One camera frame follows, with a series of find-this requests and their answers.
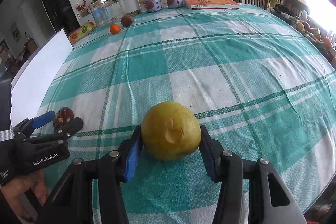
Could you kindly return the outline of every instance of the book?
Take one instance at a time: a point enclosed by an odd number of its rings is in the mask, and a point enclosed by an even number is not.
[[[189,9],[239,9],[233,0],[184,0]]]

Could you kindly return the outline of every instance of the black door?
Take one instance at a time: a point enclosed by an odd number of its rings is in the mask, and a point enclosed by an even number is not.
[[[47,14],[56,32],[63,29],[69,35],[79,28],[76,16],[69,0],[42,0]]]

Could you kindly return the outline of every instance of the bright window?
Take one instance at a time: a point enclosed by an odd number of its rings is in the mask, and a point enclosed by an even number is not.
[[[336,33],[336,7],[329,0],[305,0],[310,8],[310,16],[328,32]]]

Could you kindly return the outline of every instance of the plaid tablecloth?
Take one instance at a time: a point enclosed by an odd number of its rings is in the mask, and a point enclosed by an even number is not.
[[[75,48],[39,114],[67,106],[84,128],[68,141],[71,157],[44,170],[48,187],[74,158],[102,157],[129,138],[150,107],[175,101],[225,149],[267,157],[306,210],[335,172],[336,74],[285,22],[240,7],[144,13],[116,35],[108,25],[95,30]],[[135,177],[121,187],[130,223],[185,224],[211,223],[220,186],[207,177],[199,151],[161,162],[143,150]],[[98,223],[96,181],[93,209]]]

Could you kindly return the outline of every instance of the human hand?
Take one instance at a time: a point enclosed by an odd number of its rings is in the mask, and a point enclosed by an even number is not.
[[[44,204],[48,195],[42,170],[38,170],[27,176],[15,177],[5,186],[0,187],[0,189],[16,216],[27,221],[31,220],[32,217],[22,206],[18,197],[27,190],[32,189],[40,203]]]

